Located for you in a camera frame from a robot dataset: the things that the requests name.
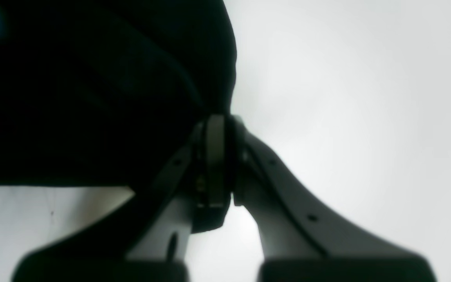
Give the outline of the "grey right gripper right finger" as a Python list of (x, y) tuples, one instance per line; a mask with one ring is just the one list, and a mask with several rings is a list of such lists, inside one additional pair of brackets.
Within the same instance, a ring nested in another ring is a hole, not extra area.
[(277, 154), (229, 118), (234, 202), (254, 218), (259, 282), (434, 282), (426, 259), (353, 224), (309, 192)]

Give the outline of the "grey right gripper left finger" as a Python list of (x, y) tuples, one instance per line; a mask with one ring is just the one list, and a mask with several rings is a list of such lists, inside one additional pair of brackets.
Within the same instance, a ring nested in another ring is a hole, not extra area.
[(33, 251), (14, 282), (185, 282), (195, 217), (226, 208), (226, 118), (210, 116), (145, 191), (97, 223)]

